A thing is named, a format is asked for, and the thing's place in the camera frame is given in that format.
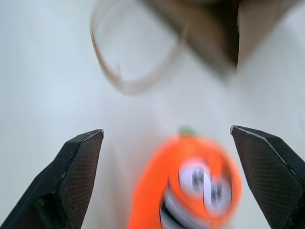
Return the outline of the orange plush toy with face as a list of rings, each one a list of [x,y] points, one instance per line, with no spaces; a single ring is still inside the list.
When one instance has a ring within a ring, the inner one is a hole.
[[[227,229],[241,195],[241,175],[228,153],[184,127],[143,169],[126,229]]]

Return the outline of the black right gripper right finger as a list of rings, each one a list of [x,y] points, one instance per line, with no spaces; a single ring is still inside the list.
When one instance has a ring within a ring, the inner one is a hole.
[[[305,161],[278,136],[237,125],[230,133],[270,228],[305,229]]]

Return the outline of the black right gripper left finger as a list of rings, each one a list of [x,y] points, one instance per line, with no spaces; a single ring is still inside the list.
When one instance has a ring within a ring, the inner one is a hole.
[[[81,229],[94,187],[104,132],[67,141],[31,182],[0,229]]]

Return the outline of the brown paper bag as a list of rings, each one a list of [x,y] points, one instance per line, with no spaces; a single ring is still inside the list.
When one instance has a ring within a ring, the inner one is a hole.
[[[125,0],[99,0],[91,17],[90,35],[104,76],[121,93],[140,94],[159,81],[189,44],[215,68],[239,68],[254,49],[296,5],[305,0],[139,0],[165,19],[179,38],[148,74],[126,81],[104,59],[98,45],[102,20]]]

